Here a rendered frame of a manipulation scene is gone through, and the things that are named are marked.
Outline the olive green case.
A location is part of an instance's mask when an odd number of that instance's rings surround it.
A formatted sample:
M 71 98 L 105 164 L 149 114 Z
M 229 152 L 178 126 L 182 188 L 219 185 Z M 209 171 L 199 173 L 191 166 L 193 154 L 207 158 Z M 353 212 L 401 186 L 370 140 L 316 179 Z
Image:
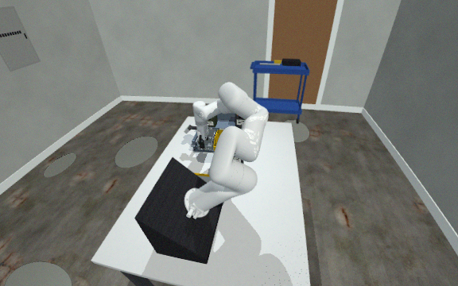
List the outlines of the olive green case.
M 215 127 L 218 122 L 217 115 L 208 120 L 208 127 Z

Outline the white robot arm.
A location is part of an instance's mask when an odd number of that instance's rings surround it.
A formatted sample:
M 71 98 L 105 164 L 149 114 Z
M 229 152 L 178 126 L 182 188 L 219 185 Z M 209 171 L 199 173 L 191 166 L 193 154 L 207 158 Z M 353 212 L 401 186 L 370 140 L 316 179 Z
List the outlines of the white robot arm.
M 254 169 L 234 160 L 233 155 L 246 162 L 257 159 L 269 113 L 265 107 L 245 94 L 235 84 L 228 82 L 219 89 L 218 107 L 217 101 L 207 106 L 201 101 L 193 103 L 197 126 L 206 125 L 209 119 L 218 114 L 230 112 L 246 121 L 242 124 L 242 130 L 236 126 L 228 126 L 220 134 L 209 169 L 211 181 L 199 189 L 189 190 L 184 197 L 188 218 L 202 218 L 209 212 L 208 209 L 252 191 L 257 184 L 258 177 Z

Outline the yellow open bin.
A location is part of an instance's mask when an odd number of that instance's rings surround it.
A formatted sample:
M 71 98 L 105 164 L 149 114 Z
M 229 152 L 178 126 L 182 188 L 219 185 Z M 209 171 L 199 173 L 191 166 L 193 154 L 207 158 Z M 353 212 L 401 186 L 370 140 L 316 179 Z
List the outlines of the yellow open bin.
M 221 130 L 221 129 L 218 129 L 217 132 L 216 132 L 215 140 L 214 140 L 214 146 L 213 146 L 214 151 L 215 151 L 215 147 L 216 147 L 217 141 L 218 141 L 218 139 L 219 139 L 219 136 L 220 136 L 220 134 L 221 134 L 222 132 L 223 132 L 223 130 Z

